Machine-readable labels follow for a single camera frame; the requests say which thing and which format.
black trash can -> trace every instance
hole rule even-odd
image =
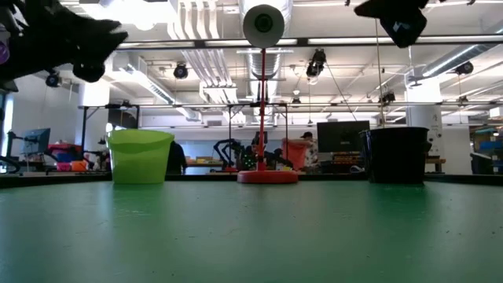
[[[421,184],[431,148],[428,129],[393,127],[360,133],[370,182]]]

green bucket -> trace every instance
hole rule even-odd
[[[108,134],[116,184],[164,182],[173,134],[156,130],[114,130]]]

